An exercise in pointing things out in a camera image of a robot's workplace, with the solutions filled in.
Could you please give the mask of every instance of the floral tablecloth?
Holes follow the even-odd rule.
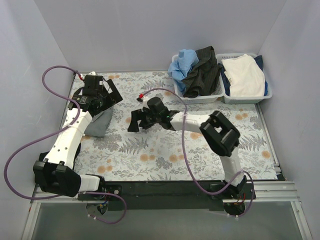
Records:
[[[181,132],[162,129],[155,125],[138,133],[127,132],[131,111],[141,109],[136,101],[146,90],[163,87],[173,90],[173,80],[164,71],[124,72],[103,74],[113,79],[123,101],[113,108],[113,116],[105,137],[84,136],[82,148],[75,160],[78,174],[96,174],[107,181],[191,180],[181,146]],[[75,78],[71,93],[83,86]],[[183,111],[174,95],[154,91],[150,97],[162,99],[170,110]],[[221,111],[240,131],[239,156],[241,166],[254,179],[277,179],[274,161],[262,124],[254,104],[228,105],[213,103],[188,105],[190,114],[211,114]],[[219,159],[199,133],[186,132],[185,145],[189,165],[198,180],[222,180],[224,171]]]

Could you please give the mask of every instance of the blue cloth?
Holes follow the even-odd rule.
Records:
[[[192,67],[199,62],[196,51],[194,50],[180,50],[178,58],[174,60],[168,69],[168,74],[176,82],[179,91],[184,94],[186,85],[182,82],[191,71]]]
[[[256,64],[258,65],[258,67],[263,71],[264,61],[262,59],[262,56],[259,55],[259,56],[255,57],[254,60],[255,60]],[[221,63],[219,63],[219,65],[222,67],[222,69],[220,70],[220,74],[221,74],[221,78],[222,78],[223,85],[225,88],[225,94],[230,96],[230,82],[229,82],[227,76],[225,75],[226,70]],[[264,81],[264,96],[266,96],[267,94],[268,94],[268,83],[267,83],[267,81]]]

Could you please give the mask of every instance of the laundry basket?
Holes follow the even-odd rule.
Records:
[[[225,54],[217,54],[215,55],[215,57],[218,64],[222,64],[222,59],[235,59],[244,54],[247,54],[253,58],[257,57],[257,55],[254,53],[225,53]],[[267,80],[266,74],[264,74],[264,77],[266,82],[269,83]],[[223,95],[224,102],[226,104],[257,104],[263,99],[269,99],[271,97],[272,97],[272,90],[271,90],[270,84],[268,84],[268,93],[266,96],[228,96],[226,94],[226,91],[224,91],[224,95]]]
[[[172,62],[178,58],[178,55],[172,57]],[[223,97],[225,94],[225,86],[220,75],[218,83],[216,85],[215,91],[210,96],[197,96],[195,98],[183,97],[183,94],[179,91],[176,81],[173,80],[174,91],[184,102],[185,104],[207,104],[213,103],[219,97]]]

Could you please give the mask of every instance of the gray cloth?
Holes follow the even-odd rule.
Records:
[[[106,134],[106,130],[110,125],[112,118],[113,107],[104,111],[104,113],[97,118],[94,122],[91,122],[84,134],[91,137],[103,138]]]
[[[199,62],[182,82],[185,84],[185,98],[196,98],[198,95],[209,96],[217,88],[221,66],[218,65],[215,50],[212,46],[199,49],[196,55]]]

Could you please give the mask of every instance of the white wall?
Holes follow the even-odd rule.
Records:
[[[320,2],[287,1],[260,54],[273,97],[261,104],[281,169],[320,239]]]
[[[166,70],[178,50],[258,53],[285,0],[35,0],[71,67]]]
[[[65,106],[42,86],[41,76],[52,65],[66,65],[46,22],[33,0],[0,0],[0,166],[20,146],[59,128]],[[49,86],[68,95],[72,75],[49,74]],[[54,139],[29,147],[9,166],[13,186],[31,196],[33,164]],[[26,224],[30,201],[19,198],[0,181],[0,238],[18,240]]]

